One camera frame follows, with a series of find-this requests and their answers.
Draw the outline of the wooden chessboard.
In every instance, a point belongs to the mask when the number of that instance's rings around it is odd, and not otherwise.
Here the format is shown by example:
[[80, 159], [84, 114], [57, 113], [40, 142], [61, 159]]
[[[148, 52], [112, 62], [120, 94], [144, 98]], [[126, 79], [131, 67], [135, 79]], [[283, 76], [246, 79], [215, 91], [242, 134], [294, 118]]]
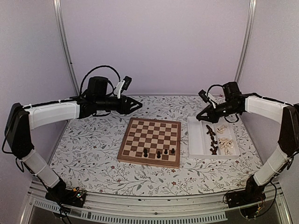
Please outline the wooden chessboard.
[[[181, 123], [178, 121], [131, 118], [117, 160], [120, 162], [177, 169], [180, 167]], [[143, 149], [148, 150], [144, 157]]]

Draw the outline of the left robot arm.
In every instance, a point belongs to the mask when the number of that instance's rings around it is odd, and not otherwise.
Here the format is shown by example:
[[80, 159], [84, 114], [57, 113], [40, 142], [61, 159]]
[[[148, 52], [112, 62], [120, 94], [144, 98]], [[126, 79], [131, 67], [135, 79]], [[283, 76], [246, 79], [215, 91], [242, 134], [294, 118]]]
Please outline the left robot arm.
[[31, 133], [40, 127], [57, 122], [97, 117], [98, 112], [128, 115], [142, 108], [142, 103], [128, 96], [123, 91], [131, 83], [130, 77], [119, 80], [110, 93], [107, 86], [110, 80], [106, 77], [92, 77], [85, 90], [78, 96], [35, 105], [15, 103], [11, 107], [5, 127], [4, 143], [9, 145], [9, 154], [13, 154], [21, 163], [21, 170], [27, 169], [37, 177], [60, 203], [69, 199], [65, 182], [53, 171], [45, 159], [35, 150]]

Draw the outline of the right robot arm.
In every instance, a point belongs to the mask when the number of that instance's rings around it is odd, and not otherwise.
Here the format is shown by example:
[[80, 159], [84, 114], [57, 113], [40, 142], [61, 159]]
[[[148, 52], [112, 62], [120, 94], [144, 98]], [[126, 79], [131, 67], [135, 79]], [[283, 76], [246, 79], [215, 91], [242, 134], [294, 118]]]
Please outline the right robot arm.
[[208, 106], [196, 116], [197, 120], [217, 123], [220, 118], [247, 113], [254, 116], [255, 122], [270, 122], [270, 132], [262, 134], [262, 137], [268, 137], [265, 143], [258, 140], [257, 134], [250, 129], [256, 146], [274, 147], [268, 151], [269, 158], [264, 161], [263, 166], [248, 179], [247, 189], [242, 192], [242, 200], [252, 203], [260, 195], [259, 188], [267, 185], [284, 169], [289, 169], [299, 154], [299, 105], [261, 96], [255, 92], [242, 93], [237, 82], [228, 82], [219, 87], [223, 90], [223, 103], [216, 103], [209, 91], [199, 91], [199, 96]]

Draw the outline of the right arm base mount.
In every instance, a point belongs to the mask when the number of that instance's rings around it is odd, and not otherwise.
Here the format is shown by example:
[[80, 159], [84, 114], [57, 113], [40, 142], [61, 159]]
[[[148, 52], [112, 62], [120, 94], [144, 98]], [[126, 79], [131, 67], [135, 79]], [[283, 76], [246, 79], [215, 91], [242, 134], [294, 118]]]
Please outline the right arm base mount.
[[[265, 185], [259, 186], [253, 176], [246, 181], [244, 190], [240, 191], [229, 191], [223, 197], [223, 202], [228, 205], [229, 208], [240, 207], [251, 203], [257, 203], [266, 199], [264, 193]], [[261, 205], [252, 205], [249, 207], [242, 208], [240, 210], [241, 215], [244, 218], [252, 219], [256, 218], [261, 209]]]

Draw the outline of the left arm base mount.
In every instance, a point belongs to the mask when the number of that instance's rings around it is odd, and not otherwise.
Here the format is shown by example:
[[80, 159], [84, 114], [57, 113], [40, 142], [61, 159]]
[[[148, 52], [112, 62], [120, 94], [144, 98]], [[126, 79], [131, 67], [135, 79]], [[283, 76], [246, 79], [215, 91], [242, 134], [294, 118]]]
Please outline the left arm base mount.
[[47, 188], [45, 198], [58, 204], [82, 208], [86, 199], [86, 191], [84, 189], [80, 189], [79, 187], [67, 189], [65, 182], [60, 181], [53, 188]]

